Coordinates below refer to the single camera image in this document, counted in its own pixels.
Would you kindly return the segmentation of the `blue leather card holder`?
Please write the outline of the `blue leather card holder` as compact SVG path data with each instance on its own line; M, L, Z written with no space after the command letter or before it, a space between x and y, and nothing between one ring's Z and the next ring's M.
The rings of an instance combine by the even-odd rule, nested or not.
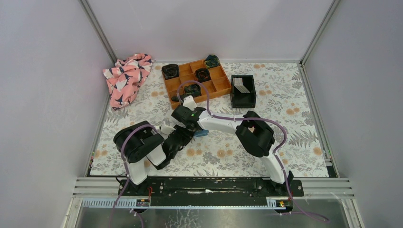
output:
M208 130L195 131L193 137L197 138L197 137L207 136L208 133L209 133Z

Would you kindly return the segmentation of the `wooden compartment tray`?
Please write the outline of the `wooden compartment tray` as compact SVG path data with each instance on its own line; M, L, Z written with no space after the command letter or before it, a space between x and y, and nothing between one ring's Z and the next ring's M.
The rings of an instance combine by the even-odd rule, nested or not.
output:
M194 98L196 103L206 101L207 96L209 96L210 99L213 99L230 93L231 83L221 63L218 67L208 69L211 75L211 80L202 83L198 82L195 77L195 71L199 68L206 68L204 59L179 64L179 77L165 80L162 75L172 109L175 109L180 104L180 102L172 102L170 100L173 92L180 88L184 88L184 86L189 84L198 84L201 87L202 95Z

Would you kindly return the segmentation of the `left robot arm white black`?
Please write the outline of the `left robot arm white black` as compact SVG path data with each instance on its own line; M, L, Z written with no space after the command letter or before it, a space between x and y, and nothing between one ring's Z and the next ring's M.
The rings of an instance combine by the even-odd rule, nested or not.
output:
M160 170L170 164L194 137L195 132L175 125L166 139L149 122L143 121L124 128L113 138L124 162L130 180L129 189L135 195L147 191L147 171L144 161L148 160Z

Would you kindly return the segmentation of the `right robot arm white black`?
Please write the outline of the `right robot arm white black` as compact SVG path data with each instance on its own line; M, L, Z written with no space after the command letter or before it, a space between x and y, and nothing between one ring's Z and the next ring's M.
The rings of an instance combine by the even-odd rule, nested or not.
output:
M271 120L261 118L254 111L247 111L244 115L229 115L210 112L203 107L192 110L183 105L177 106L171 116L193 132L214 130L237 136L244 150L262 161L273 181L273 191L284 196L291 190L284 166L274 155L274 131L267 124Z

